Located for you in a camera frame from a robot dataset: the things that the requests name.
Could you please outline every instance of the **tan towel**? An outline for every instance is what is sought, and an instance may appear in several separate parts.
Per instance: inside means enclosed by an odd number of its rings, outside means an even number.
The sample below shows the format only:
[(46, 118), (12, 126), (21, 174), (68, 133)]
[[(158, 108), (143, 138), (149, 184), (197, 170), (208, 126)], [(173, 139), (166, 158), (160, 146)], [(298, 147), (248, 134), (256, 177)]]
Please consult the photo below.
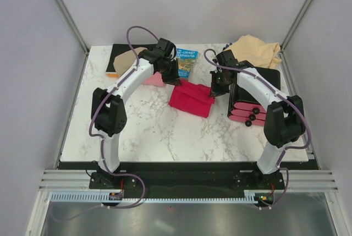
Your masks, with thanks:
[(225, 50), (231, 50), (239, 62), (247, 60), (255, 67), (274, 69), (281, 63), (277, 56), (280, 51), (278, 42), (266, 43), (251, 35), (242, 36)]

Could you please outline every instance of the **book cover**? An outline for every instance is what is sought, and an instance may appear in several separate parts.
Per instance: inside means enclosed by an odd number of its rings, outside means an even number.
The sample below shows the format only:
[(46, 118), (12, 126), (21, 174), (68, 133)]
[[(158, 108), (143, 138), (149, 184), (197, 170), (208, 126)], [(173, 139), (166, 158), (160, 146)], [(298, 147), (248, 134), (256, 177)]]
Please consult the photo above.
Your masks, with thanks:
[(198, 52), (177, 48), (178, 75), (182, 79), (188, 79), (192, 67), (196, 62)]

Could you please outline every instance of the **pink towel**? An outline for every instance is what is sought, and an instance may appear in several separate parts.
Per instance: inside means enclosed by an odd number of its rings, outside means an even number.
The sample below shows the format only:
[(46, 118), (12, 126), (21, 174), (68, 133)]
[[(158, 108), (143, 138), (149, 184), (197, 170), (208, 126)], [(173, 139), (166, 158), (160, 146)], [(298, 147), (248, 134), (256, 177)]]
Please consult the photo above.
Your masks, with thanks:
[(185, 111), (203, 118), (207, 118), (214, 98), (209, 97), (210, 87), (195, 85), (182, 80), (182, 86), (175, 86), (172, 91), (169, 105), (181, 111)]
[(161, 78), (161, 74), (159, 72), (156, 72), (150, 78), (146, 79), (142, 84), (143, 85), (160, 86), (160, 87), (165, 86), (165, 84)]

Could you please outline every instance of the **gray wall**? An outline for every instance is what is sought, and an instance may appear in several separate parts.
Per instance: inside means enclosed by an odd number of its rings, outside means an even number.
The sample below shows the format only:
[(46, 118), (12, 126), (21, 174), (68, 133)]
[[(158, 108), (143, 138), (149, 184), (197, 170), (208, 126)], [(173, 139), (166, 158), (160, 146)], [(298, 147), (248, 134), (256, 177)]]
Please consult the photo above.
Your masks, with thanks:
[[(85, 41), (126, 42), (142, 25), (175, 43), (233, 42), (252, 34), (282, 42), (304, 0), (64, 0)], [(147, 42), (135, 30), (134, 42)]]
[(53, 0), (0, 8), (0, 234), (23, 235), (84, 54)]
[(286, 53), (319, 162), (332, 169), (352, 222), (351, 0), (314, 0)]

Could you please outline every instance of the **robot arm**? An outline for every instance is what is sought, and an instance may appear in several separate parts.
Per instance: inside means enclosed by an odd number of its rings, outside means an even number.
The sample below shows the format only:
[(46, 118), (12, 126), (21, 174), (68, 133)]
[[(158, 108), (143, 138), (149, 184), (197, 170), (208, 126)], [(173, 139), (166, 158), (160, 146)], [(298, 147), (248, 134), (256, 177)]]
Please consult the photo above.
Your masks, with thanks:
[[(103, 90), (97, 88), (93, 92), (91, 118), (107, 94), (111, 92), (113, 88), (117, 88), (109, 97), (106, 104), (100, 109), (94, 121), (95, 128), (104, 136), (104, 139), (101, 141), (104, 142), (106, 165), (111, 172), (114, 172), (120, 165), (118, 146), (120, 132), (127, 122), (124, 107), (127, 99), (139, 85), (156, 72), (161, 73), (162, 80), (166, 84), (181, 84), (178, 75), (178, 62), (174, 59), (175, 55), (171, 57), (173, 50), (175, 54), (175, 45), (161, 38), (152, 51), (144, 50), (139, 54), (138, 66), (136, 66), (135, 62), (116, 83), (109, 86), (107, 89)], [(102, 170), (108, 172), (102, 162), (102, 158), (100, 158), (98, 164)]]
[(214, 62), (238, 71), (218, 68), (217, 71), (211, 72), (211, 96), (223, 95), (229, 92), (230, 84), (237, 84), (248, 91), (266, 110), (264, 134), (267, 143), (257, 166), (262, 174), (276, 172), (285, 148), (291, 146), (292, 142), (297, 141), (305, 132), (304, 124), (297, 113), (278, 96), (287, 99), (304, 114), (302, 99), (299, 96), (289, 97), (275, 88), (251, 63), (238, 62), (230, 50), (216, 55)]

